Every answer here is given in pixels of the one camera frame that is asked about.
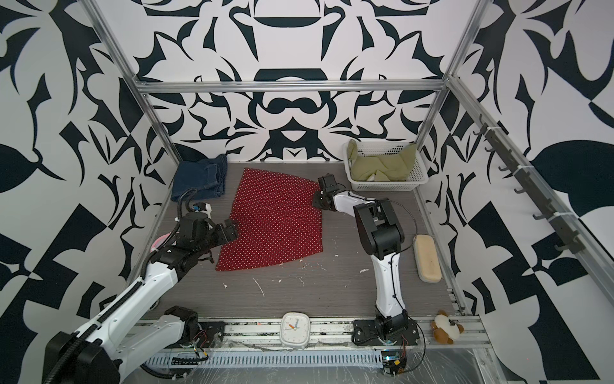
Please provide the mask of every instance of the clock face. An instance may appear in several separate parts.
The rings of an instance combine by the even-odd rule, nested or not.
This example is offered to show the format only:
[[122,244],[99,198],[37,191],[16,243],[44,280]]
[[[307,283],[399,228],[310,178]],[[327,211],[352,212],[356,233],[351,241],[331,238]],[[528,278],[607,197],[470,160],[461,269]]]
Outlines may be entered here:
[[304,348],[309,341],[309,318],[302,313],[288,313],[281,322],[281,342],[290,347]]

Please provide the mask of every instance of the wooden floor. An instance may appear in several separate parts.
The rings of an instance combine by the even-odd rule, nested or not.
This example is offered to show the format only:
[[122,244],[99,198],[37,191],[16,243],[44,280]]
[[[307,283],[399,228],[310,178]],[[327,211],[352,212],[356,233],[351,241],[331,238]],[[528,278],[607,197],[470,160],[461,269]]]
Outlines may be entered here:
[[[349,187],[343,164],[231,163],[226,194],[207,200],[213,207],[213,221],[228,218],[245,167],[314,181],[332,173],[338,182]],[[361,195],[398,201],[413,213],[418,233],[426,233],[413,192],[361,192]],[[394,208],[405,232],[405,246],[414,235],[413,222],[401,207],[394,205]],[[158,318],[173,305],[214,318],[281,317],[290,311],[309,316],[373,316],[376,297],[373,264],[360,245],[356,222],[350,215],[339,212],[322,214],[324,252],[304,257],[302,261],[232,272],[216,272],[214,264],[202,262],[162,296],[159,306],[148,312],[146,318]],[[170,232],[175,216],[176,204],[171,202],[158,236]],[[219,249],[214,249],[213,255],[217,261]],[[440,309],[453,312],[443,280],[428,284],[419,279],[412,249],[401,255],[399,269],[403,300],[410,315],[434,315]]]

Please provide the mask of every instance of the sponge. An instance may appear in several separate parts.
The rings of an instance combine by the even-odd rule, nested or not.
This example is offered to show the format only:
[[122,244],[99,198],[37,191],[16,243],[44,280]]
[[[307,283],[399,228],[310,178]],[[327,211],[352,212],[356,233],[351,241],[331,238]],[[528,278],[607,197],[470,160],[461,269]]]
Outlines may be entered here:
[[437,283],[441,280],[441,268],[435,249],[435,241],[428,235],[416,235],[414,255],[418,266],[420,280],[425,283]]

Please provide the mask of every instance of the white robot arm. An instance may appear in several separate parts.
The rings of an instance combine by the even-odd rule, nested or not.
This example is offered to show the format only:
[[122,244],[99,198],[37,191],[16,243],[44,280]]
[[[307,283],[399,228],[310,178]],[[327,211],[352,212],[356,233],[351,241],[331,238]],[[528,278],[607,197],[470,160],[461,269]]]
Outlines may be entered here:
[[389,200],[367,199],[344,190],[332,174],[318,179],[320,191],[313,206],[339,211],[356,218],[360,242],[371,256],[377,287],[375,326],[383,342],[394,340],[409,326],[409,317],[401,297],[398,259],[405,239],[397,215]]
[[[182,216],[181,201],[185,195],[179,199],[177,226],[144,263],[136,281],[75,332],[59,332],[49,341],[43,365],[44,384],[120,383],[157,351],[174,343],[193,342],[198,333],[198,314],[177,306],[165,311],[144,331],[122,342],[152,304],[192,267],[204,260],[213,263],[211,248],[229,243],[238,236],[233,221],[226,220],[224,224],[211,221],[208,204],[197,203]],[[181,232],[175,244],[167,245],[172,243],[179,227]],[[205,359],[206,356],[190,361]]]

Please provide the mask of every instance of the green towel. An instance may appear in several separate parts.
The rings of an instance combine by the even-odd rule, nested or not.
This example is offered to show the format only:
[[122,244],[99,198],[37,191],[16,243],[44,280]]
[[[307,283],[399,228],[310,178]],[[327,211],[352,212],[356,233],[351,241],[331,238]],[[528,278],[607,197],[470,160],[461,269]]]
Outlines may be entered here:
[[353,180],[406,181],[416,163],[416,145],[411,143],[395,155],[360,156],[356,142],[350,140],[348,159],[352,161]]

